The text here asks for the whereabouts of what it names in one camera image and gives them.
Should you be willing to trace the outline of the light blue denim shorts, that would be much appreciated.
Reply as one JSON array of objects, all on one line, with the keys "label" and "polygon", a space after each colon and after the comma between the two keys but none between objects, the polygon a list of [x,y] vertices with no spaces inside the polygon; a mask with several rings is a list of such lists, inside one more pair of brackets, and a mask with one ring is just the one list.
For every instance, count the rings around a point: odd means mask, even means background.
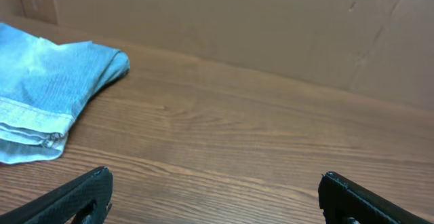
[{"label": "light blue denim shorts", "polygon": [[1,162],[59,158],[90,98],[129,70],[121,50],[55,44],[1,24]]}]

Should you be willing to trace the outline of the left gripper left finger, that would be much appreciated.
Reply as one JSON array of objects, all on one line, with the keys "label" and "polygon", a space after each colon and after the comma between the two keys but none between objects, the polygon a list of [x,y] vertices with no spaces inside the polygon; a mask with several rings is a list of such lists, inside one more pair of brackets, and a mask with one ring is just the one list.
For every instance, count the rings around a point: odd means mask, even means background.
[{"label": "left gripper left finger", "polygon": [[110,209],[113,175],[99,166],[49,193],[1,215],[2,223],[103,224]]}]

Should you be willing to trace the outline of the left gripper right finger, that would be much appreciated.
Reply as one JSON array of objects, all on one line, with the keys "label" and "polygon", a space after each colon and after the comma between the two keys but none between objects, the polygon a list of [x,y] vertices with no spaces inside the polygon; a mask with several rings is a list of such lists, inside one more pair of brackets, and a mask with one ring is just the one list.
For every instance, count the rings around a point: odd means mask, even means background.
[{"label": "left gripper right finger", "polygon": [[322,176],[318,194],[327,224],[431,224],[336,172]]}]

